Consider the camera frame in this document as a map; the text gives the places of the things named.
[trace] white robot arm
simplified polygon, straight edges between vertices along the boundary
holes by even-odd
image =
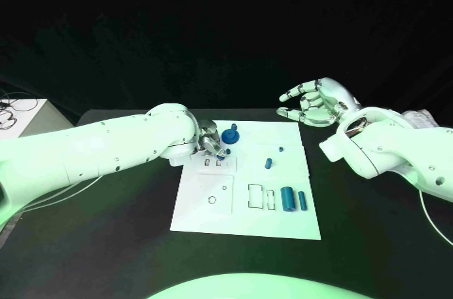
[[[0,224],[43,194],[159,156],[173,166],[202,150],[225,158],[215,123],[197,122],[180,104],[161,104],[147,114],[3,140],[0,146]]]
[[[323,78],[303,83],[280,96],[301,96],[301,110],[277,114],[310,126],[339,122],[336,134],[320,143],[332,162],[345,158],[363,178],[392,171],[423,192],[453,202],[453,129],[418,128],[397,112],[362,108],[345,87]]]

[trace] white cable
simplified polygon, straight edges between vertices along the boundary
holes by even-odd
[[[75,183],[73,185],[68,186],[60,192],[55,193],[52,196],[49,196],[49,198],[29,204],[24,209],[27,209],[29,207],[46,202],[47,200],[52,200],[56,196],[59,196],[60,194],[63,194],[71,188],[73,188],[79,183]]]
[[[85,188],[82,188],[82,190],[76,191],[76,193],[71,194],[65,199],[60,199],[60,200],[58,200],[58,201],[55,201],[55,202],[52,202],[52,203],[49,203],[49,204],[45,204],[45,205],[42,205],[42,206],[33,207],[32,209],[26,209],[26,210],[23,210],[23,211],[20,211],[19,213],[24,213],[24,212],[33,211],[34,209],[40,209],[42,207],[50,206],[50,205],[59,203],[60,201],[65,201],[66,199],[69,199],[71,197],[73,197],[76,194],[79,194],[86,188],[89,188],[89,187],[94,185],[94,183],[101,179],[101,177],[102,177],[102,176],[99,176],[99,177],[92,181],[92,183],[91,183]]]
[[[440,234],[441,238],[446,240],[446,242],[447,242],[450,245],[453,245],[453,242],[450,242],[449,238],[443,235],[443,233],[440,232],[440,230],[437,229],[437,227],[436,227],[436,225],[434,225],[434,223],[433,223],[433,221],[431,221],[431,218],[430,218],[430,216],[428,216],[428,214],[427,214],[427,208],[424,207],[423,193],[421,193],[420,190],[418,190],[418,192],[420,192],[421,207],[423,207],[424,214],[427,215],[427,220],[430,221],[430,223],[431,223],[431,225],[433,225],[433,228],[436,229],[436,232]]]

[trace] blue object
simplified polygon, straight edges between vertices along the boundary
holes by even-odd
[[[231,125],[231,129],[226,129],[222,132],[222,141],[225,144],[234,144],[239,140],[239,133],[236,131],[236,124]]]
[[[283,211],[293,212],[296,211],[293,188],[290,186],[285,186],[280,189],[280,191],[281,191]]]
[[[271,158],[267,159],[264,168],[268,169],[270,167],[271,167]]]
[[[304,201],[304,192],[298,191],[300,210],[307,210],[307,202]]]

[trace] white paper sheet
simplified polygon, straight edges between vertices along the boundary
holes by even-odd
[[[231,149],[221,166],[202,152],[192,155],[182,172],[170,230],[320,240],[298,124],[215,122],[219,133],[236,124],[239,141],[232,145],[221,142]],[[272,160],[271,169],[264,168],[267,158]],[[293,188],[294,212],[283,211],[284,186]],[[298,191],[304,192],[306,211],[300,210]]]

